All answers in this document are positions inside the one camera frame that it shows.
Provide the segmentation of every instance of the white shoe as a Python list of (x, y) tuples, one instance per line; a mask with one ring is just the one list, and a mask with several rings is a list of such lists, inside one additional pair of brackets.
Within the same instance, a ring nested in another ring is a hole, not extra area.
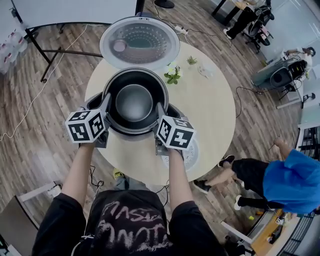
[(234, 204), (234, 207), (233, 207), (233, 208), (234, 208), (236, 211), (239, 211), (239, 210), (241, 209), (241, 206), (238, 205), (238, 201), (239, 201), (240, 197), (241, 197), (241, 195), (239, 194), (239, 195), (237, 195), (236, 198), (235, 198), (235, 204)]
[(227, 37), (229, 40), (232, 40), (232, 38), (227, 35), (227, 32), (228, 32), (229, 30), (230, 30), (230, 28), (228, 28), (228, 29), (225, 28), (225, 29), (223, 30), (223, 33), (226, 35), (226, 37)]

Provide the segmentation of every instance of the whiteboard stand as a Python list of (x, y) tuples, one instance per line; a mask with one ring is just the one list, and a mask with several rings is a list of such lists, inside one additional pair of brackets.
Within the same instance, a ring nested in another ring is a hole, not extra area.
[[(23, 20), (21, 18), (21, 16), (19, 15), (17, 8), (13, 2), (13, 0), (11, 0), (12, 4), (13, 4), (13, 8), (11, 11), (11, 14), (13, 15), (13, 17), (16, 17), (18, 19), (18, 21), (23, 24)], [(137, 0), (136, 2), (136, 7), (135, 7), (135, 14), (138, 13), (142, 13), (143, 9), (144, 9), (144, 5), (145, 5), (145, 0)], [(63, 27), (65, 26), (65, 24), (95, 24), (95, 25), (110, 25), (109, 23), (101, 23), (101, 22), (62, 22), (62, 23), (57, 23), (54, 25), (61, 25), (60, 31), (59, 33), (61, 34), (63, 31)], [(43, 58), (45, 59), (45, 61), (47, 62), (47, 66), (41, 76), (40, 82), (42, 83), (46, 83), (47, 79), (45, 78), (49, 68), (51, 67), (54, 59), (56, 58), (58, 53), (64, 53), (64, 54), (78, 54), (78, 55), (86, 55), (86, 56), (93, 56), (93, 57), (100, 57), (103, 58), (103, 56), (101, 54), (97, 54), (97, 53), (91, 53), (91, 52), (84, 52), (84, 51), (74, 51), (74, 50), (64, 50), (61, 48), (61, 46), (57, 49), (57, 50), (46, 50), (46, 49), (42, 49), (40, 47), (40, 45), (38, 44), (38, 42), (36, 41), (36, 39), (34, 38), (32, 32), (30, 31), (29, 28), (26, 28), (24, 30), (27, 34), (27, 36), (30, 38), (31, 42), (34, 44), (34, 46), (36, 47), (36, 49), (40, 52), (40, 54), (43, 56)], [(54, 53), (53, 57), (50, 59), (46, 53)]]

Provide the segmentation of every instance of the yellow shoe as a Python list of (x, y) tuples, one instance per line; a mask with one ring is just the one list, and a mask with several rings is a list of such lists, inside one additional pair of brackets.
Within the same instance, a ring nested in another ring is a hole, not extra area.
[(113, 169), (113, 178), (116, 180), (119, 177), (124, 177), (124, 174), (119, 171), (117, 168)]

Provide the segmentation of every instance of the black shoe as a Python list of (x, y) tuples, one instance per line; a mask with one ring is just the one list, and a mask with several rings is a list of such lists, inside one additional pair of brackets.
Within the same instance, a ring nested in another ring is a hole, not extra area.
[(224, 162), (228, 162), (229, 164), (231, 164), (234, 160), (235, 160), (235, 156), (230, 154), (218, 163), (218, 167), (223, 167)]
[(211, 186), (205, 184), (206, 180), (194, 180), (193, 185), (197, 190), (200, 190), (202, 193), (208, 194)]

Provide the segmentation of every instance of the green plant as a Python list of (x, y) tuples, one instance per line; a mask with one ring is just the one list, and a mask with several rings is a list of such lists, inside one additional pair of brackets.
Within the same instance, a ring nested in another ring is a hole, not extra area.
[(175, 69), (175, 72), (173, 74), (169, 74), (169, 72), (164, 74), (165, 78), (169, 78), (168, 81), (167, 81), (167, 83), (169, 85), (171, 85), (171, 84), (175, 84), (176, 85), (178, 83), (178, 79), (181, 77), (181, 75), (180, 75), (180, 67), (176, 66), (174, 69)]
[(186, 60), (186, 62), (188, 62), (188, 64), (191, 65), (191, 66), (198, 63), (197, 59), (196, 59), (196, 58), (193, 58), (192, 56), (190, 56), (190, 57)]

